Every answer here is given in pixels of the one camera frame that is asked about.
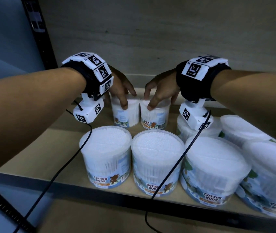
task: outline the cylindrical plastic tub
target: cylindrical plastic tub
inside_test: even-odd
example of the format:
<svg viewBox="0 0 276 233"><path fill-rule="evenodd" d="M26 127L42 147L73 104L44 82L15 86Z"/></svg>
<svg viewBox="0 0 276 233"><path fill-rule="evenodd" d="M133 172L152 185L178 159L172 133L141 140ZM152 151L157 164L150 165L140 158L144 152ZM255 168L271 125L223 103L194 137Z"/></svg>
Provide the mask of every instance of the cylindrical plastic tub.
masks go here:
<svg viewBox="0 0 276 233"><path fill-rule="evenodd" d="M270 140L271 137L237 115L220 117L222 132L220 137L242 147L245 141L260 139Z"/></svg>
<svg viewBox="0 0 276 233"><path fill-rule="evenodd" d="M80 147L89 132L80 140ZM117 126L103 126L93 132L82 148L87 175L98 188L109 189L119 186L130 173L131 134Z"/></svg>
<svg viewBox="0 0 276 233"><path fill-rule="evenodd" d="M251 160L252 170L236 193L251 208L276 217L276 143L247 141L243 151Z"/></svg>
<svg viewBox="0 0 276 233"><path fill-rule="evenodd" d="M117 97L111 99L114 124L124 128L135 126L140 119L140 99L131 94L127 94L126 98L128 101L127 110L122 109Z"/></svg>
<svg viewBox="0 0 276 233"><path fill-rule="evenodd" d="M186 147L193 138L187 140ZM238 146L220 137L199 136L183 160L180 182L195 201L220 207L250 169Z"/></svg>
<svg viewBox="0 0 276 233"><path fill-rule="evenodd" d="M182 156L185 147L175 134L163 130L138 133L132 141L134 181L147 195L153 195ZM181 163L172 172L156 196L171 193L177 185Z"/></svg>
<svg viewBox="0 0 276 233"><path fill-rule="evenodd" d="M150 100L141 100L141 124L145 129L164 129L168 123L170 99L161 101L155 109L147 109Z"/></svg>
<svg viewBox="0 0 276 233"><path fill-rule="evenodd" d="M219 118L214 117L214 122L206 129L203 129L200 135L203 136L219 136L221 132L221 123ZM177 131L176 134L185 143L191 136L196 136L198 131L193 130L187 124L181 114L177 118Z"/></svg>

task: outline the person's right hand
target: person's right hand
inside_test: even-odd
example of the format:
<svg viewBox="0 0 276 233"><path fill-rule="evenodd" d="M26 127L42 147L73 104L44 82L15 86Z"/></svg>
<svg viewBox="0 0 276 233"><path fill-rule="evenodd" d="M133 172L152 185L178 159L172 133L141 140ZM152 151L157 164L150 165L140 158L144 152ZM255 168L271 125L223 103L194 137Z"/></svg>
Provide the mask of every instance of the person's right hand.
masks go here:
<svg viewBox="0 0 276 233"><path fill-rule="evenodd" d="M150 96L151 89L156 88L153 98L150 100L148 110L153 110L159 102L171 97L171 104L175 103L180 87L176 82L175 69L168 70L164 73L156 75L150 82L147 83L144 89L144 99L147 100Z"/></svg>

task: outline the plywood wall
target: plywood wall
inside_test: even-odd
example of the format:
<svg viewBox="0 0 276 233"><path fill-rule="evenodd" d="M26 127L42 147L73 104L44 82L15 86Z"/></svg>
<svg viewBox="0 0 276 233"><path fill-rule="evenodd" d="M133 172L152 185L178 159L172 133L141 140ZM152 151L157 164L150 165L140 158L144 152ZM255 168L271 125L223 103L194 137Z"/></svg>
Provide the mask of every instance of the plywood wall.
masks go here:
<svg viewBox="0 0 276 233"><path fill-rule="evenodd" d="M92 51L126 74L156 75L214 54L234 69L276 71L276 0L39 2L58 65Z"/></svg>

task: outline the black wristband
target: black wristband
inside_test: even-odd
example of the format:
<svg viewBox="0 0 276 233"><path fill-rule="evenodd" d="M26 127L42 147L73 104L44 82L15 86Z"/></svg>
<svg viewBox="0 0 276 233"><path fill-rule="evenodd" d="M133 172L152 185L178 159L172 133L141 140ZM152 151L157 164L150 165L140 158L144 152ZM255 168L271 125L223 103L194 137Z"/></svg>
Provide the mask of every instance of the black wristband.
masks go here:
<svg viewBox="0 0 276 233"><path fill-rule="evenodd" d="M83 62L78 61L69 61L62 65L61 67L70 67L78 71L86 80L86 88L82 93L87 93L90 95L97 95L99 94L99 86L100 83L96 78L94 72L87 67Z"/></svg>
<svg viewBox="0 0 276 233"><path fill-rule="evenodd" d="M210 88L214 78L222 70L230 70L231 67L226 64L217 64L209 68L205 77L199 81L197 79L181 74L188 61L181 62L176 67L176 82L180 87L183 98L189 101L197 101L198 99L214 100L210 95Z"/></svg>

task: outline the container lid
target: container lid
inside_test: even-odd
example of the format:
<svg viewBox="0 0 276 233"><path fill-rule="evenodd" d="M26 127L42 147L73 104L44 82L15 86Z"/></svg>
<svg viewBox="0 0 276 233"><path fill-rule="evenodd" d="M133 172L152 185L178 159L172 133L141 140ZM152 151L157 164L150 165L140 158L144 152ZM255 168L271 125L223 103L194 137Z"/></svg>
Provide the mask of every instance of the container lid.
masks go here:
<svg viewBox="0 0 276 233"><path fill-rule="evenodd" d="M86 141L90 132L82 136L79 146ZM81 150L84 156L89 158L111 158L121 155L131 145L131 134L118 126L103 126L93 129L89 140Z"/></svg>
<svg viewBox="0 0 276 233"><path fill-rule="evenodd" d="M177 124L181 129L183 129L190 135L196 135L198 133L198 131L190 128L190 126L188 125L188 123L186 122L186 120L183 118L183 116L181 114L179 114L179 116L177 118ZM201 132L201 135L204 135L204 136L216 135L216 136L218 136L219 133L221 132L221 129L222 129L222 127L221 127L220 119L214 117L213 123L208 128L203 129Z"/></svg>
<svg viewBox="0 0 276 233"><path fill-rule="evenodd" d="M133 156L140 161L156 166L171 166L183 154L183 141L171 132L147 130L138 133L132 141Z"/></svg>
<svg viewBox="0 0 276 233"><path fill-rule="evenodd" d="M233 133L236 136L246 139L269 140L271 137L265 134L254 125L237 115L224 115L220 117L224 130Z"/></svg>
<svg viewBox="0 0 276 233"><path fill-rule="evenodd" d="M187 140L186 148L193 139ZM187 158L202 171L228 179L244 178L251 169L242 150L220 137L199 136L187 152Z"/></svg>
<svg viewBox="0 0 276 233"><path fill-rule="evenodd" d="M128 105L136 105L140 103L140 98L133 96L132 94L126 94L125 97L127 98ZM111 103L113 105L120 105L120 100L116 96L113 96L111 98Z"/></svg>
<svg viewBox="0 0 276 233"><path fill-rule="evenodd" d="M148 100L141 100L140 104L147 107L152 98L153 98L153 96L150 96ZM155 108L156 109L157 108L163 108L163 107L166 107L166 106L170 106L170 98L162 100L161 102L159 102L159 104Z"/></svg>
<svg viewBox="0 0 276 233"><path fill-rule="evenodd" d="M246 155L264 168L276 173L276 143L271 141L250 140L245 142L243 150Z"/></svg>

